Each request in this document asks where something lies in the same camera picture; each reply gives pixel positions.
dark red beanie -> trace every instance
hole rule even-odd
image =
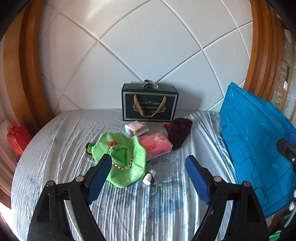
[[[168,132],[168,139],[173,145],[173,149],[179,149],[190,133],[192,121],[185,118],[177,118],[171,124],[165,124]]]

green cloth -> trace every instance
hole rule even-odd
[[[111,146],[110,142],[115,142],[117,145]],[[98,142],[91,148],[91,153],[96,164],[105,153],[108,153],[114,164],[127,169],[119,170],[112,166],[107,180],[116,187],[125,188],[145,174],[146,150],[140,145],[137,136],[128,138],[122,133],[102,133]]]
[[[276,231],[274,234],[269,236],[269,241],[277,241],[280,235],[281,235],[281,230]]]

blue plastic crate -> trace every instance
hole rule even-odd
[[[272,103],[234,83],[228,87],[220,118],[238,182],[251,182],[266,217],[287,206],[296,175],[276,150],[276,143],[296,132],[291,122]]]

red bag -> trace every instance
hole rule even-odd
[[[7,127],[6,137],[12,149],[21,156],[32,137],[25,127],[19,126],[15,121],[11,122],[11,126],[11,128]]]

wall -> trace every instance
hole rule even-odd
[[[56,115],[121,108],[131,81],[173,83],[177,108],[219,111],[243,85],[252,48],[247,0],[47,0],[41,72]]]
[[[17,232],[17,229],[15,227],[15,221],[13,218],[13,212],[10,208],[6,207],[0,202],[0,227],[6,232],[7,235],[9,235],[10,239],[9,241],[16,241],[16,240],[22,240]]]
[[[3,70],[3,49],[4,49],[5,36],[0,40],[0,124],[8,119],[9,121],[15,121],[16,117],[13,112],[10,100],[8,97],[6,83],[4,79]]]

